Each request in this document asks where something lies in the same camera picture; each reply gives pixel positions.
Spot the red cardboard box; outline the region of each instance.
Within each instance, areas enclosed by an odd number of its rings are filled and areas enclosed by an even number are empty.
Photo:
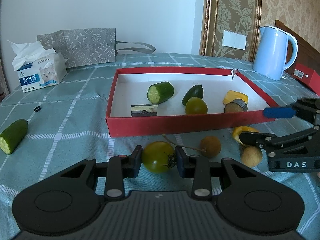
[[[149,104],[148,88],[169,81],[174,95],[158,105],[158,116],[131,117],[131,105]],[[204,89],[208,114],[185,115],[181,103],[195,84]],[[249,97],[248,111],[224,113],[222,103],[228,90]],[[106,122],[111,137],[173,134],[214,130],[260,122],[270,122],[262,111],[277,103],[262,89],[236,70],[203,67],[136,67],[117,69],[108,100]]]
[[[291,76],[306,84],[313,92],[320,96],[320,76],[315,70],[297,63],[292,73]]]

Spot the cherry tomato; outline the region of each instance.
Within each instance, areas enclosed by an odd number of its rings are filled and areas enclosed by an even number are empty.
[[[207,114],[208,107],[201,98],[190,98],[185,108],[186,114]]]
[[[168,171],[172,167],[174,149],[167,142],[156,141],[148,144],[142,152],[142,163],[154,173]]]

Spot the wooden headboard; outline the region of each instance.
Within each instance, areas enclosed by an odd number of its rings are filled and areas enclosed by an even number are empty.
[[[296,65],[296,63],[301,63],[313,70],[315,70],[318,74],[320,74],[320,53],[316,51],[309,43],[307,43],[301,36],[295,33],[293,30],[289,29],[279,20],[276,20],[276,27],[284,30],[292,34],[298,41],[298,55],[293,63],[293,65],[286,70],[288,74],[292,74],[292,67]],[[290,60],[292,55],[292,45],[289,42],[288,51],[287,51],[287,62]]]

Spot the bag handle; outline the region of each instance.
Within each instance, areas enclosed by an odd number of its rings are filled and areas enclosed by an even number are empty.
[[[150,49],[145,49],[145,48],[124,48],[124,49],[117,49],[117,50],[132,50],[132,51],[137,51],[137,52],[141,52],[141,53],[154,53],[156,48],[148,43],[143,43],[143,42],[125,42],[125,41],[116,41],[116,44],[118,43],[131,43],[131,44],[139,44],[139,45],[143,45],[146,46]]]

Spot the yellow pepper piece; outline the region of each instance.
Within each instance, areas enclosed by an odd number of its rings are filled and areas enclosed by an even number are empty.
[[[253,127],[249,127],[249,126],[238,126],[236,128],[233,129],[232,132],[232,137],[238,142],[241,143],[243,146],[247,147],[248,145],[243,144],[240,141],[239,135],[242,132],[259,132],[257,129],[253,128]]]
[[[247,95],[240,92],[233,91],[233,90],[229,90],[227,92],[222,103],[226,105],[227,103],[230,103],[237,98],[242,99],[246,104],[248,104],[249,98]]]

